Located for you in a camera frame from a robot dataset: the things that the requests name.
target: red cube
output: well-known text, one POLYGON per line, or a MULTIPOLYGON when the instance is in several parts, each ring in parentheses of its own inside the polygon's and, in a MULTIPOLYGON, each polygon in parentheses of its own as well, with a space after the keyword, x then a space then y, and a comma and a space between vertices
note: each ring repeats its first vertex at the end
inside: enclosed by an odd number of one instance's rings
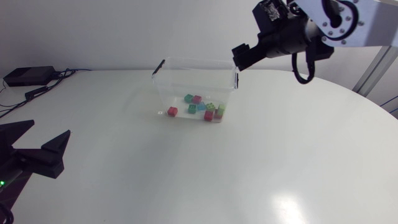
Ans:
POLYGON ((206 111, 205 112, 205 120, 211 121, 213 119, 213 112, 212 111, 206 111))
POLYGON ((221 119, 221 118, 223 118, 223 115, 218 115, 217 109, 216 109, 216 111, 214 113, 214 119, 221 119))
POLYGON ((201 96, 194 96, 192 99, 192 103, 199 104, 201 102, 201 96))
POLYGON ((177 112, 178 112, 178 109, 171 106, 169 108, 169 110, 167 111, 167 114, 169 116, 175 116, 175 115, 177 115, 177 112))

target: blue cube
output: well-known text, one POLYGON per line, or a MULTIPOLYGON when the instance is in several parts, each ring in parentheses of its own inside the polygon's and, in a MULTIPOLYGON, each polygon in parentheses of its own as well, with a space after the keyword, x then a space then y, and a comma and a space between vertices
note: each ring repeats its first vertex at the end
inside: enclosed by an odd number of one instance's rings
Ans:
POLYGON ((200 102, 199 105, 198 105, 198 110, 202 111, 202 110, 205 110, 205 109, 206 109, 205 103, 204 102, 200 102))

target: clear plastic bin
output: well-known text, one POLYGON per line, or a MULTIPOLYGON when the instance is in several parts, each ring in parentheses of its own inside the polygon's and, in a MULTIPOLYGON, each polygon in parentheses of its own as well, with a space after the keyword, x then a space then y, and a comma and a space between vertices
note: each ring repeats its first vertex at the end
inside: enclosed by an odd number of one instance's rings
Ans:
POLYGON ((237 71, 229 62, 169 57, 160 63, 152 79, 168 116, 219 123, 228 114, 231 93, 238 88, 237 71), (199 110, 203 104, 206 109, 199 110), (177 114, 170 107, 177 108, 177 114))

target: toy block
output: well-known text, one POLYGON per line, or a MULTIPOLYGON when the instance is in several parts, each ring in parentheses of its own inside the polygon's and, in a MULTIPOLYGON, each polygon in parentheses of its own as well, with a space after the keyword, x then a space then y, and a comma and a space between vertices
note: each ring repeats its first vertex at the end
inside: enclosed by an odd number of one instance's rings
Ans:
POLYGON ((221 118, 223 118, 223 115, 218 114, 218 109, 216 109, 214 113, 214 119, 221 119, 221 118))
POLYGON ((188 94, 187 96, 184 97, 185 102, 191 103, 193 99, 193 96, 191 94, 188 94))
POLYGON ((213 103, 206 104, 206 110, 213 112, 216 109, 213 103))
POLYGON ((211 121, 213 119, 213 112, 212 111, 206 111, 205 112, 205 120, 211 121))
POLYGON ((200 102, 199 105, 198 105, 198 110, 202 111, 202 110, 205 110, 205 109, 206 109, 205 103, 204 102, 200 102))
POLYGON ((192 103, 199 104, 201 102, 201 96, 194 96, 192 99, 192 103))
POLYGON ((175 115, 177 115, 177 112, 178 112, 178 109, 171 106, 169 108, 169 110, 167 111, 167 114, 169 116, 173 116, 174 117, 175 115))
POLYGON ((223 116, 225 111, 225 105, 218 105, 217 115, 223 116))
POLYGON ((197 112, 197 106, 196 105, 189 105, 188 113, 194 114, 196 112, 197 112))

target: black cable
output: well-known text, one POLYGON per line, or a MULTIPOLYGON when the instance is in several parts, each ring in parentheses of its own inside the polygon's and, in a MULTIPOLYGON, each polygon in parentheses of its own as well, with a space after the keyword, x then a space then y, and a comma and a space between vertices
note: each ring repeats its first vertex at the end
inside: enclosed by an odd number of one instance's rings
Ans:
POLYGON ((297 53, 292 54, 292 67, 294 76, 296 77, 297 81, 301 84, 309 83, 315 76, 315 62, 307 62, 309 76, 307 79, 301 77, 299 70, 297 69, 297 53))
POLYGON ((13 224, 14 223, 14 215, 12 214, 11 210, 9 210, 5 205, 0 203, 0 211, 6 217, 6 222, 4 224, 13 224))
POLYGON ((48 92, 49 92, 50 90, 52 90, 54 87, 56 87, 57 85, 59 85, 59 84, 62 82, 62 80, 71 77, 73 74, 75 74, 75 73, 76 73, 77 71, 79 71, 79 70, 89 70, 89 69, 82 69, 82 68, 79 68, 79 69, 69 69, 69 68, 67 68, 65 71, 62 71, 62 72, 55 72, 55 74, 57 74, 57 75, 60 75, 60 74, 62 74, 62 75, 61 75, 60 77, 58 77, 57 81, 56 81, 52 86, 49 86, 48 89, 47 89, 46 91, 44 91, 44 92, 42 92, 42 93, 39 93, 38 95, 33 96, 33 97, 32 97, 31 99, 29 99, 29 100, 25 100, 25 101, 22 101, 22 102, 20 102, 20 103, 15 104, 15 105, 12 105, 12 106, 14 106, 13 108, 0 111, 0 112, 7 111, 6 113, 0 115, 0 118, 2 118, 2 117, 4 117, 5 115, 11 113, 11 111, 14 111, 15 109, 18 109, 18 108, 24 106, 25 104, 27 104, 28 102, 32 101, 33 99, 36 99, 37 97, 39 97, 39 96, 41 96, 41 95, 44 95, 44 94, 48 93, 48 92))
POLYGON ((0 106, 2 106, 2 107, 13 107, 15 105, 17 105, 17 104, 14 104, 14 105, 0 105, 0 106))
POLYGON ((3 90, 7 89, 6 86, 5 86, 5 84, 4 84, 4 80, 2 80, 2 85, 3 85, 3 89, 0 90, 0 93, 1 93, 3 90))

